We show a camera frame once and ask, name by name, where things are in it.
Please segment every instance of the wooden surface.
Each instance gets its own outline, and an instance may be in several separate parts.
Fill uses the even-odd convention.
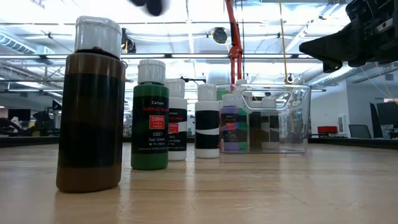
[[[57,145],[0,149],[0,223],[398,223],[398,151],[310,145],[130,169],[119,187],[64,194]]]

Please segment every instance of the plastic bin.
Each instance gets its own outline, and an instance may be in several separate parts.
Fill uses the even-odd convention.
[[[219,85],[229,89],[220,109],[223,153],[305,153],[311,87]],[[236,96],[236,104],[231,101]]]

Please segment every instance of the brown liquid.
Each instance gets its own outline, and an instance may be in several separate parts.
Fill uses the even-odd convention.
[[[94,192],[121,178],[124,79],[115,58],[75,53],[67,58],[57,187]]]

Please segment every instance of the red robotic arm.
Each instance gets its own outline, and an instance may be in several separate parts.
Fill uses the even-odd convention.
[[[229,24],[231,24],[231,49],[229,50],[229,59],[231,60],[231,83],[235,83],[235,59],[238,63],[238,80],[242,79],[242,54],[241,37],[239,27],[236,23],[233,10],[233,0],[225,0],[228,11]]]

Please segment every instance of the ceiling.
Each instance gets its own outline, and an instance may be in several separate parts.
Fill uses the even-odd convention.
[[[108,17],[127,29],[129,37],[136,43],[137,54],[228,54],[230,44],[216,44],[211,38],[215,27],[224,27],[230,36],[228,14],[223,0],[173,0],[166,12],[159,17],[149,16],[145,10],[134,7],[127,0],[13,0],[2,1],[0,8],[0,32],[32,49],[46,46],[51,53],[70,54],[74,51],[75,21],[78,16]],[[284,63],[282,38],[280,38],[280,14],[277,1],[260,3],[247,0],[238,3],[235,16],[239,21],[241,41],[245,54],[276,54],[277,59],[247,59],[244,72],[250,83],[283,83]],[[285,47],[287,54],[300,54],[302,42],[332,34],[342,29],[349,19],[345,5],[329,5],[326,0],[283,1]],[[19,52],[0,45],[0,55],[18,55]],[[230,65],[227,58],[180,58],[164,59],[167,64],[167,78],[208,78],[215,73],[228,76]],[[136,85],[138,59],[127,59],[126,99],[131,100],[132,88]],[[0,59],[3,68],[17,66],[23,71],[32,72],[20,78],[31,80],[62,80],[65,60],[52,60],[46,65],[38,60]],[[309,70],[322,66],[319,61],[308,58],[287,61],[287,72],[303,79]],[[7,70],[0,72],[3,79],[16,79],[7,76]],[[62,89],[63,83],[41,83],[43,88]],[[12,88],[31,86],[12,83]],[[187,89],[197,89],[196,83],[187,83]],[[188,91],[186,98],[196,100],[196,92]]]

